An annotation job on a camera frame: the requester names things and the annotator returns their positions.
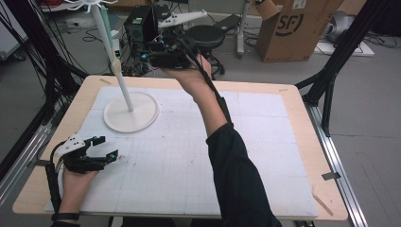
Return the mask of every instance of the round white base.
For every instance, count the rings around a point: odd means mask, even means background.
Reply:
[[[104,109],[104,121],[115,131],[136,132],[150,126],[159,114],[156,100],[145,93],[130,93],[133,112],[124,97],[110,101]]]

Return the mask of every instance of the black stool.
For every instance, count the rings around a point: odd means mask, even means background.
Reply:
[[[215,26],[192,26],[185,32],[186,37],[190,37],[195,40],[197,48],[200,53],[211,63],[212,67],[217,69],[212,73],[212,79],[215,79],[215,74],[225,73],[224,66],[221,62],[212,55],[212,50],[221,46],[224,42],[225,35],[223,31]]]

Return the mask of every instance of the wooden tabletop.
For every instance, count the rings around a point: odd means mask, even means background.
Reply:
[[[175,79],[125,78],[125,81],[129,87],[182,89]],[[335,181],[325,181],[322,177],[323,174],[330,172],[330,168],[298,89],[293,85],[286,84],[227,81],[215,81],[214,83],[218,90],[282,96],[318,207],[319,215],[315,219],[347,219],[348,213]],[[79,131],[102,86],[118,86],[116,77],[90,76],[83,82],[41,159],[48,160],[53,147],[60,141],[66,140],[74,132]],[[44,211],[44,207],[49,198],[44,168],[36,166],[12,209],[18,214],[48,214]]]

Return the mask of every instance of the strap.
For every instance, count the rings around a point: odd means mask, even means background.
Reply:
[[[51,216],[51,220],[60,220],[60,219],[74,219],[78,220],[79,219],[79,214],[78,213],[56,213]]]

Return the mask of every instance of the floor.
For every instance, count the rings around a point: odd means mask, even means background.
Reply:
[[[91,74],[107,71],[99,41],[82,40],[86,30],[64,33],[66,46]],[[226,74],[217,80],[295,84],[319,72],[329,56],[313,54],[309,61],[262,63],[246,46],[240,60],[236,39],[228,36],[214,51]],[[401,226],[401,49],[368,44],[372,58],[352,57],[336,80],[330,130],[348,178],[369,226]],[[165,78],[160,70],[144,77]],[[44,104],[41,84],[28,60],[0,62],[0,161]],[[12,204],[29,176],[27,168],[8,199],[0,204],[1,226],[50,226],[48,216],[17,215]],[[107,226],[105,217],[82,217],[82,226]],[[284,226],[295,226],[283,221]],[[350,220],[315,221],[316,226],[353,226]]]

